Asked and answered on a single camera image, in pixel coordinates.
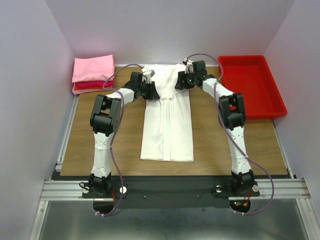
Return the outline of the white t shirt red print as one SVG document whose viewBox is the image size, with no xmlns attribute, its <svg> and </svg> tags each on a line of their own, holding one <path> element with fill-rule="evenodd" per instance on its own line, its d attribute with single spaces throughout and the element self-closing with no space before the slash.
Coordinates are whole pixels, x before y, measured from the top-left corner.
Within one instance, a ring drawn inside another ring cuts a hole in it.
<svg viewBox="0 0 320 240">
<path fill-rule="evenodd" d="M 193 162 L 194 144 L 189 90 L 177 90 L 183 64 L 151 64 L 158 100 L 147 100 L 144 112 L 141 160 Z"/>
</svg>

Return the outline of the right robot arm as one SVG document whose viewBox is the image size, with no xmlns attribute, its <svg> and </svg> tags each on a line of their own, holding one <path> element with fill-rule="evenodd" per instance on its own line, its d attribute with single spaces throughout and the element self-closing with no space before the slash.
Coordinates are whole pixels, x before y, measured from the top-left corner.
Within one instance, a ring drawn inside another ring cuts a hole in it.
<svg viewBox="0 0 320 240">
<path fill-rule="evenodd" d="M 230 189 L 235 195 L 242 195 L 255 184 L 253 170 L 248 161 L 244 140 L 246 111 L 244 97 L 224 87 L 217 78 L 208 74 L 206 63 L 185 58 L 185 70 L 178 73 L 175 89 L 189 90 L 195 86 L 213 97 L 218 121 L 228 139 L 231 155 Z"/>
</svg>

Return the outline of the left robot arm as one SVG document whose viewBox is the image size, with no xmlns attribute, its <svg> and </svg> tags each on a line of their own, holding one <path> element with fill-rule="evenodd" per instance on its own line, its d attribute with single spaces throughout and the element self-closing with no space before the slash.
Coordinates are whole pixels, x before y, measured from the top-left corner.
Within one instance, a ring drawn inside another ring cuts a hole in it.
<svg viewBox="0 0 320 240">
<path fill-rule="evenodd" d="M 90 116 L 90 126 L 94 136 L 93 167 L 86 186 L 85 193 L 93 193 L 104 198 L 112 192 L 111 160 L 112 145 L 120 127 L 125 104 L 132 103 L 139 97 L 145 100 L 158 100 L 153 70 L 132 72 L 130 80 L 119 90 L 95 98 Z"/>
</svg>

